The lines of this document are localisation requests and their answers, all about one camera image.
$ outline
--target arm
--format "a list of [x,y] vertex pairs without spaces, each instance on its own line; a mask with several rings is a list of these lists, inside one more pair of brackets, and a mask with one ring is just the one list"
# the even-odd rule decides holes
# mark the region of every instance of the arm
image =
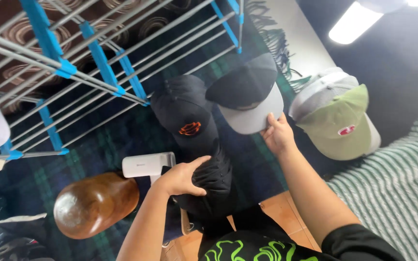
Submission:
[[269,114],[270,127],[261,134],[277,156],[291,197],[314,239],[322,245],[324,238],[336,228],[360,224],[356,215],[327,186],[296,147],[293,131],[285,114],[275,120]]
[[204,189],[193,185],[191,177],[196,168],[209,159],[210,156],[205,156],[191,163],[177,164],[151,186],[120,248],[118,261],[160,259],[167,200],[171,195],[185,193],[206,195]]

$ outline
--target rug fringe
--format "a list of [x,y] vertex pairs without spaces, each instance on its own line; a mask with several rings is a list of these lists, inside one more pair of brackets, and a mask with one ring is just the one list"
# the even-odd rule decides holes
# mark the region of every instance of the rug fringe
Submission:
[[294,54],[290,54],[288,51],[288,43],[283,29],[264,29],[267,26],[278,24],[272,17],[265,15],[268,10],[270,9],[267,8],[265,1],[248,1],[246,5],[246,11],[251,18],[251,21],[269,48],[277,66],[293,88],[293,91],[298,93],[306,82],[309,81],[311,76],[299,80],[291,80],[293,73],[300,77],[303,77],[303,75],[290,68],[290,57]]

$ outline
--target black baseball cap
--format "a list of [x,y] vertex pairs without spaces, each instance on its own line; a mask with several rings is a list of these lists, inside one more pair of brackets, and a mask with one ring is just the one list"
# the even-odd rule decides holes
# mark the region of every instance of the black baseball cap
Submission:
[[277,66],[270,53],[260,55],[218,79],[206,99],[218,104],[236,132],[253,134],[267,127],[267,115],[279,118],[283,98],[275,82]]
[[191,157],[210,155],[219,137],[212,118],[212,103],[205,98],[204,82],[193,75],[181,75],[158,87],[151,108],[160,124]]

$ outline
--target white wall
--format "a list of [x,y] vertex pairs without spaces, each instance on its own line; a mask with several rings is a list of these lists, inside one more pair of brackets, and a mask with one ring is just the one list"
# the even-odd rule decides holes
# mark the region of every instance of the white wall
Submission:
[[[292,69],[309,76],[335,66],[295,0],[266,0],[266,6],[270,10],[265,15],[278,24],[265,29],[282,28],[285,31],[288,50],[294,54],[290,59]],[[293,74],[293,80],[299,78]]]

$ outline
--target green cap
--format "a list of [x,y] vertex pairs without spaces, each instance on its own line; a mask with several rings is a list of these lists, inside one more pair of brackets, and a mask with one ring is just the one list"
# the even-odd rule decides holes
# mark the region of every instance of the green cap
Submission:
[[365,117],[368,104],[367,88],[360,85],[334,96],[332,101],[301,118],[296,125],[325,156],[335,160],[354,159],[363,156],[371,143]]

